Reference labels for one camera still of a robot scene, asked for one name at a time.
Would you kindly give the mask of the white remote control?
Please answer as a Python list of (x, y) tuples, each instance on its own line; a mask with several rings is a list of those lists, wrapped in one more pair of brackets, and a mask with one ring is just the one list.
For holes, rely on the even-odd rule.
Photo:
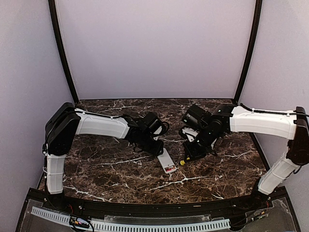
[(166, 172), (166, 168), (169, 167), (169, 166), (173, 166), (173, 165), (176, 166), (176, 165), (174, 164), (173, 160), (171, 159), (168, 151), (164, 148), (163, 149), (163, 153), (161, 155), (157, 156), (157, 158), (158, 158), (158, 160), (159, 160), (159, 162), (160, 162), (160, 164), (161, 164), (161, 166), (163, 168), (163, 171), (166, 174), (170, 174), (170, 173)]

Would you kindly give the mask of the yellow handled screwdriver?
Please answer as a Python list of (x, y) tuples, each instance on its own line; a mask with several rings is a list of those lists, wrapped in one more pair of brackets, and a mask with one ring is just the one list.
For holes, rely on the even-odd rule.
[(179, 164), (180, 164), (181, 166), (183, 166), (183, 165), (185, 165), (185, 164), (187, 164), (187, 163), (189, 163), (189, 162), (191, 162), (191, 159), (190, 159), (190, 157), (187, 157), (187, 158), (185, 158), (185, 159), (182, 159), (182, 160), (179, 162)]

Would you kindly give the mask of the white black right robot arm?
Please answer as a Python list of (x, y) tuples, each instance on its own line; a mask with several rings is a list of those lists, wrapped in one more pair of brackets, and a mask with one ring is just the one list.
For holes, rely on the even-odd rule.
[(208, 112), (193, 104), (182, 118), (185, 126), (179, 134), (183, 143), (184, 158), (180, 164), (216, 155), (215, 144), (220, 137), (231, 132), (249, 132), (282, 137), (288, 147), (282, 157), (264, 174), (247, 198), (246, 205), (256, 210), (265, 202), (265, 196), (291, 173), (309, 162), (309, 121), (303, 107), (294, 111), (265, 111), (248, 108), (243, 104), (220, 104)]

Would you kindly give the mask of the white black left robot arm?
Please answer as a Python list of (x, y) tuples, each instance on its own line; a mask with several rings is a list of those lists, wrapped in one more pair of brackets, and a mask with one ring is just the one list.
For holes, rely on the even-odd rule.
[(64, 103), (45, 125), (42, 152), (46, 157), (46, 188), (50, 193), (49, 203), (58, 211), (68, 207), (63, 193), (63, 174), (66, 155), (74, 137), (81, 134), (100, 135), (123, 139), (154, 156), (162, 155), (164, 143), (159, 136), (169, 130), (169, 123), (156, 113), (144, 117), (107, 116), (75, 108)]

